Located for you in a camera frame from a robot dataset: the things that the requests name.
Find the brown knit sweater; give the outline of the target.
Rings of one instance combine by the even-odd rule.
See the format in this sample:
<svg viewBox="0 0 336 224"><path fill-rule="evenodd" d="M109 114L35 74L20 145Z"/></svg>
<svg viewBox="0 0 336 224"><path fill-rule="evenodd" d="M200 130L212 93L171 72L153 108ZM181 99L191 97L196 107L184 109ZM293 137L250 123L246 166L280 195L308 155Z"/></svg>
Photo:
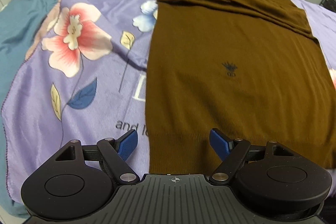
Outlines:
<svg viewBox="0 0 336 224"><path fill-rule="evenodd" d="M209 132L335 168L335 87L291 0L157 0L146 76L152 173L210 174Z"/></svg>

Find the purple floral bed sheet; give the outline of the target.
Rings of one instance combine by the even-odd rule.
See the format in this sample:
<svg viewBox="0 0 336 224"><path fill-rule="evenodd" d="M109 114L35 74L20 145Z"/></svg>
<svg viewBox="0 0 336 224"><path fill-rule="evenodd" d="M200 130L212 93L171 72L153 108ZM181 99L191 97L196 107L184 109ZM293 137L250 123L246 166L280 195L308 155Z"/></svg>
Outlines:
<svg viewBox="0 0 336 224"><path fill-rule="evenodd" d="M146 76L157 0L61 0L54 25L18 70L2 109L7 190L72 139L84 144L138 132L128 160L151 173Z"/></svg>

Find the teal blue blanket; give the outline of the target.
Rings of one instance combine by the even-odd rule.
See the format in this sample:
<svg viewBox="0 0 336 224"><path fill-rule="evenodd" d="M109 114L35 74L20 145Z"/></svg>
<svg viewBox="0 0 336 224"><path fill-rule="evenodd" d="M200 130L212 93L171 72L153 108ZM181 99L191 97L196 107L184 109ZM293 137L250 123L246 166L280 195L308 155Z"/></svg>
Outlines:
<svg viewBox="0 0 336 224"><path fill-rule="evenodd" d="M58 0L11 0L1 11L1 101L34 36Z"/></svg>

